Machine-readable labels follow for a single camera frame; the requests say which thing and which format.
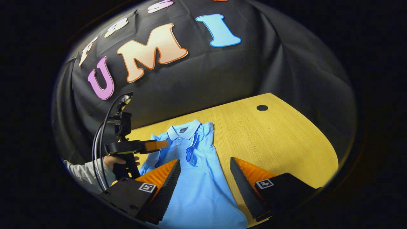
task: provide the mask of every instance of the black cloth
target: black cloth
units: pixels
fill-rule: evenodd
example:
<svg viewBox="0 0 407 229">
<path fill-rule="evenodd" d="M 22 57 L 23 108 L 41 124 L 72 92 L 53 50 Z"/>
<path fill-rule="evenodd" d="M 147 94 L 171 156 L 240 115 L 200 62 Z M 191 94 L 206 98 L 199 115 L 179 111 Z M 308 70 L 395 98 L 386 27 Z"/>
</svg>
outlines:
<svg viewBox="0 0 407 229">
<path fill-rule="evenodd" d="M 356 130 L 356 104 L 350 81 L 330 49 L 299 23 L 259 2 L 175 0 L 166 9 L 147 13 L 156 1 L 134 9 L 128 24 L 104 38 L 100 30 L 82 66 L 82 53 L 69 61 L 59 75 L 53 97 L 53 128 L 63 159 L 73 164 L 91 161 L 92 138 L 111 103 L 133 90 L 125 111 L 132 113 L 132 128 L 271 92 L 311 120 L 333 145 L 339 162 L 352 144 Z M 242 42 L 212 47 L 212 36 L 195 18 L 221 14 L 231 32 Z M 117 49 L 135 40 L 146 44 L 151 30 L 173 23 L 172 32 L 188 55 L 169 64 L 144 69 L 128 83 L 127 70 Z M 101 100 L 88 82 L 96 65 L 106 56 L 114 93 Z M 106 141 L 112 137 L 107 130 Z"/>
</svg>

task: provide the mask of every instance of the gray sleeve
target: gray sleeve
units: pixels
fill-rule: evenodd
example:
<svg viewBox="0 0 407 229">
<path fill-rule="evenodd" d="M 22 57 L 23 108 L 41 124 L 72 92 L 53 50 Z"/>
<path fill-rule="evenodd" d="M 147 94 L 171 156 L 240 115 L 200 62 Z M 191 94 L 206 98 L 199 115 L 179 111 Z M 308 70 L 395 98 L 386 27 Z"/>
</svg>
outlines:
<svg viewBox="0 0 407 229">
<path fill-rule="evenodd" d="M 95 163 L 98 163 L 99 172 L 100 174 L 103 174 L 102 169 L 100 168 L 100 160 L 101 159 L 95 160 Z M 65 167 L 68 169 L 71 176 L 88 192 L 93 192 L 96 194 L 102 192 L 102 189 L 100 188 L 98 181 L 96 180 L 92 162 L 87 162 L 84 165 L 73 165 L 69 161 L 64 160 L 63 163 Z M 107 182 L 110 186 L 116 180 L 116 177 L 114 173 L 107 167 L 105 162 L 103 162 L 103 167 L 105 169 Z"/>
</svg>

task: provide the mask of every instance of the black cable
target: black cable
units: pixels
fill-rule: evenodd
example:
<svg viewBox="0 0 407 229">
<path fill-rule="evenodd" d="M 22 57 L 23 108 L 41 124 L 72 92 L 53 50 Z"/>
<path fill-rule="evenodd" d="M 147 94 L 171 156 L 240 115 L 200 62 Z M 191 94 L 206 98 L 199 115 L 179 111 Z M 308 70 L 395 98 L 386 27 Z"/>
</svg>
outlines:
<svg viewBox="0 0 407 229">
<path fill-rule="evenodd" d="M 118 96 L 118 97 L 116 98 L 116 100 L 115 100 L 115 101 L 112 103 L 112 105 L 110 106 L 110 109 L 109 109 L 109 111 L 108 111 L 107 114 L 106 114 L 105 120 L 103 121 L 102 132 L 101 132 L 101 139 L 100 139 L 100 142 L 99 142 L 99 157 L 100 157 L 100 158 L 102 158 L 102 140 L 103 140 L 103 133 L 105 132 L 105 126 L 106 126 L 107 118 L 109 117 L 109 114 L 110 114 L 110 112 L 112 111 L 113 105 L 114 105 L 122 96 L 127 95 L 127 94 L 129 94 L 129 93 L 122 94 L 122 95 L 120 95 L 120 96 Z M 103 161 L 102 161 L 102 159 L 101 159 L 101 166 L 102 166 L 103 176 L 104 176 L 105 181 L 106 181 L 106 185 L 107 185 L 107 187 L 109 188 L 109 184 L 107 183 L 107 178 L 106 178 L 106 175 L 105 175 L 105 169 L 104 169 L 104 167 L 103 167 Z"/>
<path fill-rule="evenodd" d="M 93 172 L 95 173 L 96 180 L 98 181 L 98 184 L 99 184 L 99 186 L 101 187 L 101 189 L 102 189 L 102 191 L 103 191 L 103 187 L 102 187 L 101 183 L 99 182 L 98 175 L 97 175 L 97 173 L 96 173 L 95 153 L 94 153 L 94 151 L 95 151 L 96 137 L 98 136 L 98 133 L 99 133 L 101 127 L 102 127 L 102 124 L 103 124 L 103 123 L 100 124 L 98 130 L 97 130 L 96 133 L 95 133 L 95 136 L 93 137 L 93 143 L 92 143 L 92 163 L 93 163 Z"/>
</svg>

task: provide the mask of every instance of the polo shirt collar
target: polo shirt collar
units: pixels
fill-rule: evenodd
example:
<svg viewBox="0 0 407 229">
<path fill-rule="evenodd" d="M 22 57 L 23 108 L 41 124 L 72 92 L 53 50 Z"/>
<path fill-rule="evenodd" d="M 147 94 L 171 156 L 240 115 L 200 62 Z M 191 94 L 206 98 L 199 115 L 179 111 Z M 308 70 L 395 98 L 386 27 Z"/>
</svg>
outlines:
<svg viewBox="0 0 407 229">
<path fill-rule="evenodd" d="M 195 132 L 197 131 L 198 127 L 201 125 L 201 122 L 195 119 L 192 122 L 182 124 L 182 125 L 177 125 L 177 126 L 171 126 L 167 130 L 168 137 L 173 141 L 178 137 L 184 138 L 184 139 L 191 139 L 192 136 L 194 136 Z M 182 129 L 188 127 L 184 133 L 177 133 L 176 129 Z"/>
</svg>

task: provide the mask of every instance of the person's hand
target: person's hand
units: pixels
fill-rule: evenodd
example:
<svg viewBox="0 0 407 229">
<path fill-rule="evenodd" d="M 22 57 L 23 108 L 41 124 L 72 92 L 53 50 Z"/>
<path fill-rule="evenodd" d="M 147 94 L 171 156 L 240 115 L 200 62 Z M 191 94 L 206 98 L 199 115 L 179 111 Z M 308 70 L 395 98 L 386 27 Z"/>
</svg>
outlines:
<svg viewBox="0 0 407 229">
<path fill-rule="evenodd" d="M 134 156 L 134 160 L 136 161 L 136 165 L 139 166 L 140 162 L 138 162 L 137 160 L 139 160 L 140 158 L 138 156 Z M 116 156 L 112 156 L 112 155 L 107 155 L 103 157 L 103 161 L 105 162 L 105 164 L 107 165 L 107 167 L 110 169 L 110 171 L 113 171 L 113 164 L 114 163 L 119 163 L 119 164 L 125 164 L 126 161 L 116 157 Z"/>
</svg>

